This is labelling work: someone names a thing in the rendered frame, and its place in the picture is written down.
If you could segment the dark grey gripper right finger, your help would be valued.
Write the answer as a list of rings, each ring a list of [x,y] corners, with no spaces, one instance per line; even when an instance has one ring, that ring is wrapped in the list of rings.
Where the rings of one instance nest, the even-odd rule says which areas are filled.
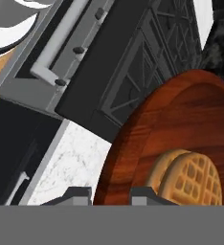
[[[131,206],[173,205],[173,202],[158,196],[152,187],[135,187],[130,190]]]

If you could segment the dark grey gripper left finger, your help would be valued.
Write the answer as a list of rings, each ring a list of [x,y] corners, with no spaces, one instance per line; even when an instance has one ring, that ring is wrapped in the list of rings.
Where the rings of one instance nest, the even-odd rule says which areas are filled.
[[[43,203],[43,206],[90,206],[91,195],[91,187],[69,187],[62,196]]]

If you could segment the golden round waffle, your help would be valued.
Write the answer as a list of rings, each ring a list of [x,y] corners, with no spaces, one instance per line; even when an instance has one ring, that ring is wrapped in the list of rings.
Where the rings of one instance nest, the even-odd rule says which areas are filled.
[[[221,181],[213,161],[185,149],[161,154],[146,178],[146,186],[178,205],[222,205]]]

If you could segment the brown wooden bowl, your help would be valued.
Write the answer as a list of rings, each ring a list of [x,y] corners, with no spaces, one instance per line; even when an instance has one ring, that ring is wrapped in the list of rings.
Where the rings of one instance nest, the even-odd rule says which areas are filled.
[[[94,196],[96,205],[127,205],[156,158],[184,148],[209,156],[224,203],[224,81],[204,70],[168,80],[131,114],[110,147]]]

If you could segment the black cupboard door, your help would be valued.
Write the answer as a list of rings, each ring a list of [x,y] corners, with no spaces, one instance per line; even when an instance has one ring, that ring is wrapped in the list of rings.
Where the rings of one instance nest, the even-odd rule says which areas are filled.
[[[4,205],[20,174],[25,180],[13,199],[17,204],[30,184],[61,120],[0,100],[0,205]]]

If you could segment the grey oven door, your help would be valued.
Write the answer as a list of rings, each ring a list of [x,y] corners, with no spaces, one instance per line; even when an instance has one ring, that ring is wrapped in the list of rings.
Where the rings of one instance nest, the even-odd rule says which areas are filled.
[[[49,69],[58,78],[65,80],[67,85],[53,86],[34,76],[31,73],[31,68],[73,1],[56,0],[48,10],[38,15],[34,29],[11,53],[5,67],[0,72],[1,99],[18,103],[53,117],[56,115],[55,108],[62,94],[115,2],[115,0],[88,1],[74,28],[69,32],[49,66]],[[101,20],[97,20],[95,17],[98,8],[104,9]],[[73,49],[78,46],[85,49],[81,55],[76,55],[73,52]]]

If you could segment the black hob with grates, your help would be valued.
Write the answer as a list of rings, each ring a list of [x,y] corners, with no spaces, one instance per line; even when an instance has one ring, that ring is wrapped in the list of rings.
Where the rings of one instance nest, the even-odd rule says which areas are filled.
[[[116,0],[56,112],[111,143],[152,91],[200,59],[193,0]]]

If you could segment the white and grey round object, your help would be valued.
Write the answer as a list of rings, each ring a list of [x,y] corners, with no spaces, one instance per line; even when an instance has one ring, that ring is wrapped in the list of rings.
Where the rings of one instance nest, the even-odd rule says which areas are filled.
[[[55,0],[0,0],[0,56],[19,44],[33,29],[42,10]]]

